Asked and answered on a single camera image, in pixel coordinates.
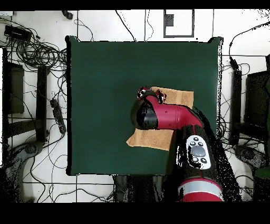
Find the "green mat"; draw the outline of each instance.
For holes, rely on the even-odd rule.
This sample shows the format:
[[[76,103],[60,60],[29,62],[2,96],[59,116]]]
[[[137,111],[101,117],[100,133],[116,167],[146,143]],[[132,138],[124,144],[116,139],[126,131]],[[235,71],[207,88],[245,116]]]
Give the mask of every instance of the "green mat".
[[[168,152],[126,144],[134,133],[130,110],[141,86],[194,91],[194,106],[216,132],[220,42],[78,42],[70,37],[70,174],[166,173]]]

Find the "brown towel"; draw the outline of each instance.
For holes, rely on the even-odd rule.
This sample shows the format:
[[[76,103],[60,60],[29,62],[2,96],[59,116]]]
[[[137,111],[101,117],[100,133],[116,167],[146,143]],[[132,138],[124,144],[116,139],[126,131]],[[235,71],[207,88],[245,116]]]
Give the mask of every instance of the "brown towel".
[[[153,91],[160,90],[166,94],[165,104],[185,105],[192,109],[193,92],[180,91],[174,89],[166,89],[159,87],[151,87]],[[127,144],[131,147],[150,147],[159,150],[169,150],[173,130],[138,130],[127,140]]]

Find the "red cylinder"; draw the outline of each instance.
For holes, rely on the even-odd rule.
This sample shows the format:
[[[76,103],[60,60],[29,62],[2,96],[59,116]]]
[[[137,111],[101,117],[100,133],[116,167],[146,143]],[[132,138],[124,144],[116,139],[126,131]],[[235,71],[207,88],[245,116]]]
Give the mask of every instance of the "red cylinder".
[[[182,192],[181,201],[183,202],[223,201],[220,185],[205,178],[191,178],[183,181],[178,192]]]

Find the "cable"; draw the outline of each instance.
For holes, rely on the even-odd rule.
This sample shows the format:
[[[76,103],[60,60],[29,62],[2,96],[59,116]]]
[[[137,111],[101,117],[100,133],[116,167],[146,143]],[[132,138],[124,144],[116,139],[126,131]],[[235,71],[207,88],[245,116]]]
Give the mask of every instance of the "cable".
[[[247,65],[248,66],[248,72],[247,73],[245,73],[245,74],[242,74],[242,76],[245,76],[245,75],[247,75],[247,74],[249,74],[249,72],[250,72],[250,65],[248,64],[248,63],[241,63],[241,64],[239,64],[239,66],[240,66],[240,71],[242,71],[242,65]],[[228,70],[228,69],[230,69],[232,66],[225,66],[225,65],[221,65],[222,66],[222,72],[224,72],[224,71],[226,71],[226,70]]]
[[[66,66],[66,49],[63,49],[62,51],[60,51],[59,48],[55,44],[48,43],[48,42],[42,43],[36,38],[34,38],[35,35],[31,31],[31,29],[25,28],[22,25],[19,25],[19,28],[30,31],[32,33],[32,38],[30,42],[23,42],[23,41],[16,40],[15,44],[17,46],[15,48],[16,48],[16,53],[19,60],[15,60],[15,61],[17,61],[18,63],[23,62],[30,71],[34,71],[34,70],[30,69],[28,66],[32,68],[36,68],[36,69],[38,66],[47,66],[50,69],[58,68],[61,64]],[[8,42],[6,41],[6,46],[9,46],[10,42],[11,42],[11,39],[9,38]]]
[[[257,29],[257,28],[259,28],[259,27],[261,27],[261,26],[265,26],[265,25],[269,25],[269,24],[270,24],[270,21],[268,21],[267,23],[263,23],[263,24],[257,25],[257,26],[255,26],[255,27],[253,27],[253,28],[251,28],[251,29],[249,29],[249,30],[247,30],[247,31],[244,31],[244,32],[242,32],[242,33],[239,33],[239,34],[235,35],[234,38],[232,39],[232,41],[230,42],[230,45],[229,45],[229,57],[230,57],[230,59],[232,58],[232,57],[230,56],[230,48],[231,48],[231,46],[233,45],[233,41],[234,41],[234,39],[235,39],[237,36],[239,36],[239,35],[241,35],[241,34],[244,34],[244,33],[248,32],[248,31],[250,31],[250,30],[255,30],[255,29]]]
[[[46,148],[46,147],[48,147],[49,145],[52,145],[52,144],[54,144],[55,142],[53,142],[53,143],[50,143],[50,144],[48,144],[47,146],[44,146],[43,148]],[[35,166],[35,168],[37,168],[46,158],[48,157],[48,155],[37,165],[37,166]],[[23,177],[23,180],[28,176],[30,174],[30,172],[29,173],[27,173],[24,177]]]
[[[235,177],[235,179],[240,178],[240,177],[249,178],[251,181],[254,181],[252,178],[250,178],[250,177],[247,176],[247,175],[239,175],[239,176]]]
[[[57,167],[57,168],[59,168],[59,169],[65,169],[65,168],[67,168],[67,166],[62,168],[62,167],[58,167],[58,166],[55,165],[56,162],[57,162],[57,160],[58,160],[61,156],[68,156],[68,155],[60,155],[60,156],[58,156],[58,158],[55,160],[54,163],[53,163],[53,162],[51,161],[51,159],[50,159],[50,161],[53,163],[53,169],[54,169],[54,167]],[[53,201],[53,189],[52,189],[51,195],[52,195],[52,196],[51,196],[50,198],[51,198],[52,202],[54,202],[54,201]]]
[[[84,23],[83,23],[81,20],[79,20],[79,22],[81,22],[82,25],[78,23],[78,20],[74,20],[74,21],[73,21],[73,23],[75,23],[76,25],[78,25],[78,26],[84,26],[84,27],[86,27],[88,30],[90,30],[90,32],[91,32],[91,34],[92,34],[92,37],[91,37],[91,40],[90,40],[90,41],[92,41],[92,40],[94,41],[93,32],[91,31],[91,29],[90,29],[88,26],[84,25]]]
[[[133,38],[133,41],[136,41],[135,37],[132,35],[132,33],[130,32],[130,30],[127,28],[127,26],[125,25],[125,23],[123,22],[121,16],[118,14],[117,10],[115,11],[117,16],[120,18],[121,22],[123,23],[124,27],[127,29],[127,31],[130,33],[130,35],[132,36]]]
[[[151,26],[150,25],[150,23],[148,22],[148,17],[149,17],[149,14],[150,14],[150,10],[149,10],[149,12],[148,12],[148,16],[147,16],[147,23],[149,24],[149,26]],[[152,34],[151,34],[151,37],[149,37],[149,38],[147,38],[147,40],[146,40],[146,42],[150,39],[150,38],[152,38],[152,36],[153,36],[153,34],[154,34],[154,29],[153,29],[153,27],[151,26],[151,28],[152,28]]]
[[[35,156],[34,156],[33,164],[32,164],[32,166],[31,166],[31,168],[30,168],[30,173],[31,173],[32,178],[35,179],[35,181],[39,182],[40,184],[42,184],[42,185],[44,186],[44,190],[43,190],[42,194],[40,195],[40,197],[39,197],[38,200],[36,201],[36,203],[38,203],[39,200],[40,200],[40,198],[41,198],[41,196],[44,194],[44,192],[45,192],[45,190],[46,190],[46,186],[45,186],[44,183],[42,183],[40,180],[38,180],[37,178],[34,177],[34,175],[33,175],[33,173],[32,173],[32,168],[33,168],[34,164],[35,164]]]
[[[34,136],[35,134],[33,134],[33,135],[31,135],[31,136],[29,136],[26,140],[25,140],[25,142],[24,143],[26,143],[27,142],[27,140],[29,139],[29,138],[31,138],[32,136]]]
[[[96,197],[97,199],[99,199],[99,200],[101,200],[101,201],[103,201],[103,202],[108,202],[108,201],[106,201],[105,197],[99,197],[99,196],[97,196],[97,195],[95,195],[95,194],[91,194],[91,193],[87,192],[85,189],[78,188],[77,190],[71,191],[71,192],[69,192],[69,193],[62,193],[62,194],[59,194],[59,195],[55,198],[55,200],[53,201],[53,203],[55,203],[56,200],[57,200],[57,198],[60,197],[61,195],[71,194],[71,193],[74,193],[74,192],[76,192],[76,191],[83,191],[83,192],[85,192],[86,194],[88,194],[88,195],[90,195],[90,196],[93,196],[93,197]]]
[[[243,188],[240,188],[240,189],[241,189],[241,193],[242,191],[244,191],[253,199],[253,192],[252,192],[253,188],[248,188],[247,186],[244,186]]]

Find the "gray button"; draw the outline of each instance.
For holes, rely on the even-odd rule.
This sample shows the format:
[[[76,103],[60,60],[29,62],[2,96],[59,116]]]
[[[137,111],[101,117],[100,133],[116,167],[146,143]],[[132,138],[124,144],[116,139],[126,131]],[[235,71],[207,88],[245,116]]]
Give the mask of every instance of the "gray button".
[[[199,159],[197,157],[193,157],[193,162],[198,163]]]
[[[193,146],[191,148],[191,154],[196,157],[203,157],[205,156],[205,149],[201,146]]]

